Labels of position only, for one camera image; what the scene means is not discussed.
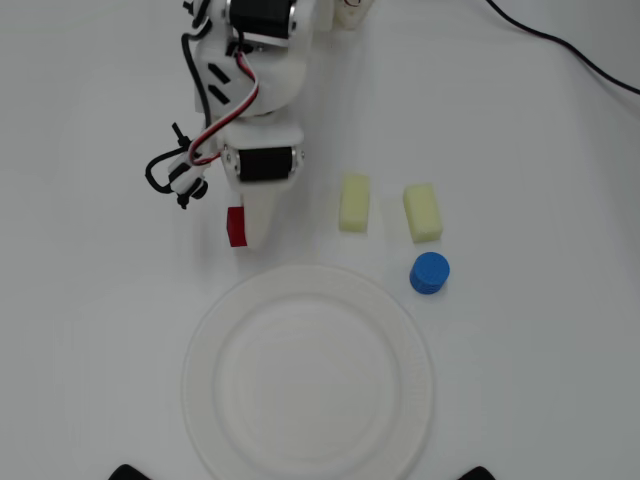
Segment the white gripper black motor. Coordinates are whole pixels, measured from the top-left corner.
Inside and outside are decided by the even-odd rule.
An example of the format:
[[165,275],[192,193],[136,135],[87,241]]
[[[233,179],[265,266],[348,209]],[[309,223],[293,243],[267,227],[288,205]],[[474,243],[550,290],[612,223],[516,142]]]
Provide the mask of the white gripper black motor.
[[247,247],[268,236],[280,197],[276,186],[291,183],[303,162],[304,133],[295,119],[236,120],[222,129],[222,164],[230,185],[241,193]]

